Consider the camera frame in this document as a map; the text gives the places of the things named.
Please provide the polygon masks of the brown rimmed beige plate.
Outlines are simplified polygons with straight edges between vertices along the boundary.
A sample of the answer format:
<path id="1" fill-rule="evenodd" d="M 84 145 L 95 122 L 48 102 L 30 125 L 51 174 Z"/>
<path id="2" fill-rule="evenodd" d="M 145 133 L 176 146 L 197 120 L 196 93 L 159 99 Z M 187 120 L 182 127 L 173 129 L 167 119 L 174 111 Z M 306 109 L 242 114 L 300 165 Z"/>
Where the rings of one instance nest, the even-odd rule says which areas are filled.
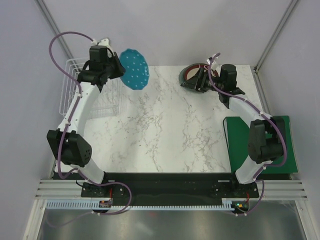
<path id="1" fill-rule="evenodd" d="M 179 73 L 179 82 L 182 84 L 184 82 L 187 82 L 190 78 L 192 78 L 200 68 L 203 68 L 204 66 L 207 66 L 206 63 L 194 63 L 187 67 L 185 67 L 180 73 Z"/>

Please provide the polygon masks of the pale green ceramic plate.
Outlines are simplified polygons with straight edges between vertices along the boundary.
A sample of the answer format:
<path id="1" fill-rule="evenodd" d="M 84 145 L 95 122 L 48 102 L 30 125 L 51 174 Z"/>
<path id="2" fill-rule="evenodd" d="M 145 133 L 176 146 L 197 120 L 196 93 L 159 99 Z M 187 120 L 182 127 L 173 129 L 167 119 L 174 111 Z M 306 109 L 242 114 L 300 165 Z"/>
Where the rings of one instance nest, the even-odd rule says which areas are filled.
<path id="1" fill-rule="evenodd" d="M 205 93 L 208 74 L 203 68 L 185 68 L 179 74 L 180 86 L 192 92 Z"/>

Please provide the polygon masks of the blue scalloped plate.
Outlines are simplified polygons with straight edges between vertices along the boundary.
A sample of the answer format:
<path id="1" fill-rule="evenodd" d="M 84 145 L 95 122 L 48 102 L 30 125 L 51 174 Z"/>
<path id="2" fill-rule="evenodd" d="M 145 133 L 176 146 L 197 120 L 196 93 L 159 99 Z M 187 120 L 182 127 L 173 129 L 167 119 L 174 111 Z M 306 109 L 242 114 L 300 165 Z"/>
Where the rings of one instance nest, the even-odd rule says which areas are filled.
<path id="1" fill-rule="evenodd" d="M 122 83 L 131 90 L 143 90 L 149 82 L 149 65 L 145 57 L 136 49 L 126 49 L 119 57 L 125 73 L 120 77 Z"/>

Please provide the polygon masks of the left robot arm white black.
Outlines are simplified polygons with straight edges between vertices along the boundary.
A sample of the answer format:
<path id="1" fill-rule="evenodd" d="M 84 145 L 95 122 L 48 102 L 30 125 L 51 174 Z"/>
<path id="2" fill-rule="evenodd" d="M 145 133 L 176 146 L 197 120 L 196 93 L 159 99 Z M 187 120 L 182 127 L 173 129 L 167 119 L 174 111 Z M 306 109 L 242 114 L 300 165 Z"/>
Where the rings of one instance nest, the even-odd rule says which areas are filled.
<path id="1" fill-rule="evenodd" d="M 93 149 L 84 139 L 84 131 L 92 106 L 108 80 L 124 73 L 118 55 L 108 45 L 90 47 L 89 60 L 74 79 L 76 88 L 69 109 L 57 129 L 49 130 L 46 136 L 61 179 L 77 172 L 91 184 L 103 183 L 105 173 L 93 160 Z"/>

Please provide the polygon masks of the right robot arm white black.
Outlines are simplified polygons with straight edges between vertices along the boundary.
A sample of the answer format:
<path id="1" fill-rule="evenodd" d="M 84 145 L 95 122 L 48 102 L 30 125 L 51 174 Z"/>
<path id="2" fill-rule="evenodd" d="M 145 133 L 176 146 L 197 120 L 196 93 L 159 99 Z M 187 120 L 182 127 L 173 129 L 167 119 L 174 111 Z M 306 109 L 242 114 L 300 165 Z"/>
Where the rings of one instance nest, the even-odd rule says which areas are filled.
<path id="1" fill-rule="evenodd" d="M 287 157 L 286 124 L 282 117 L 261 112 L 237 86 L 233 64 L 195 63 L 179 74 L 180 86 L 197 93 L 215 91 L 219 101 L 237 113 L 248 126 L 248 154 L 233 174 L 233 185 L 253 183 L 258 175 L 278 158 Z"/>

